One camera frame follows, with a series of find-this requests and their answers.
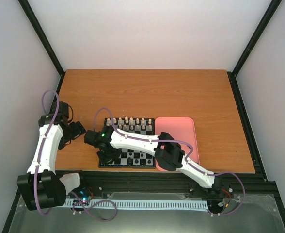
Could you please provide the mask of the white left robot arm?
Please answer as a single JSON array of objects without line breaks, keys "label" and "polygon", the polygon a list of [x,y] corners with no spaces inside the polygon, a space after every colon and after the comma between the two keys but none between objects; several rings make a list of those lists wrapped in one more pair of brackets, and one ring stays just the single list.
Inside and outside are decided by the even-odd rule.
[{"label": "white left robot arm", "polygon": [[88,183],[82,172],[56,175],[57,152],[85,134],[83,125],[73,121],[73,109],[65,102],[53,103],[50,114],[38,121],[39,141],[30,167],[17,179],[18,189],[30,211],[62,206],[66,196],[73,191],[84,195]]}]

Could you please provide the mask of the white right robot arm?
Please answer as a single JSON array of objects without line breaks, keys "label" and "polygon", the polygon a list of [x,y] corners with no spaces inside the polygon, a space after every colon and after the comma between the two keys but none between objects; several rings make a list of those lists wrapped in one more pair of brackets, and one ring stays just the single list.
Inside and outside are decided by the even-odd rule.
[{"label": "white right robot arm", "polygon": [[167,171],[180,171],[197,182],[202,188],[212,188],[215,183],[214,173],[209,171],[185,153],[181,145],[189,143],[173,139],[168,133],[160,135],[141,135],[123,131],[113,126],[104,126],[102,131],[88,130],[84,143],[99,149],[100,162],[109,164],[117,160],[122,149],[144,152],[155,158],[158,165]]}]

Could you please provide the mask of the black white chess board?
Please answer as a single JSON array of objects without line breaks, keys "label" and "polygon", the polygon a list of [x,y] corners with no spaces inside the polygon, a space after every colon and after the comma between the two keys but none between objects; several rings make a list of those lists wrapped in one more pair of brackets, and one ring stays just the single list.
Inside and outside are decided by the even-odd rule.
[{"label": "black white chess board", "polygon": [[[105,126],[110,126],[112,124],[114,124],[113,119],[110,118],[111,122],[110,125],[107,124],[107,119],[106,118],[104,120],[104,125]],[[152,125],[152,130],[148,129],[148,120],[149,118],[145,119],[145,123],[142,124],[141,120],[142,118],[138,118],[140,120],[140,123],[137,124],[136,123],[136,118],[133,119],[133,123],[130,123],[130,118],[128,118],[128,123],[125,122],[125,117],[122,118],[122,123],[119,122],[119,119],[116,119],[116,124],[114,124],[117,129],[119,125],[122,125],[122,133],[129,133],[131,137],[138,137],[139,135],[142,136],[143,139],[149,140],[151,137],[153,137],[155,135],[155,119],[152,119],[152,123],[150,125]],[[140,125],[140,129],[136,130],[136,125]],[[129,143],[125,142],[125,139],[122,139],[121,136],[118,133],[114,133],[113,134],[114,138],[112,140],[112,143],[118,148],[121,149],[121,155],[119,156],[119,158],[117,160],[115,160],[113,163],[108,164],[108,165],[103,165],[100,163],[98,166],[100,168],[123,168],[123,167],[132,167],[132,168],[155,168],[155,157],[153,155],[153,152],[151,151],[151,147],[147,145],[146,142],[141,141],[141,140],[134,140],[134,139],[130,139]],[[135,158],[134,157],[134,153],[139,153],[139,158]],[[133,159],[133,164],[132,165],[128,165],[127,164],[127,159],[128,158],[132,158]],[[139,160],[139,163],[136,164],[134,163],[135,159]],[[145,164],[140,164],[140,159],[145,159]]]}]

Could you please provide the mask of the black king piece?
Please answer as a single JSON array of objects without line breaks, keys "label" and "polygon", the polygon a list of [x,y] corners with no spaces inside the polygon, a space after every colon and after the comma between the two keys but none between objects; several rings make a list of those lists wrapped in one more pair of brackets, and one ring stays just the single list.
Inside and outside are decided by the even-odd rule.
[{"label": "black king piece", "polygon": [[132,158],[128,158],[127,159],[127,164],[128,165],[132,165],[133,164],[133,159]]}]

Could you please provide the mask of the pink tray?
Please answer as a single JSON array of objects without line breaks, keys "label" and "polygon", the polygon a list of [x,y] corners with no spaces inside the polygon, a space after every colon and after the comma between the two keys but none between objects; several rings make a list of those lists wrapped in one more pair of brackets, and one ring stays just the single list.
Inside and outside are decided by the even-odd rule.
[{"label": "pink tray", "polygon": [[162,132],[168,133],[175,140],[189,143],[193,147],[193,152],[188,160],[200,163],[195,126],[191,118],[158,117],[155,119],[155,135],[160,135]]}]

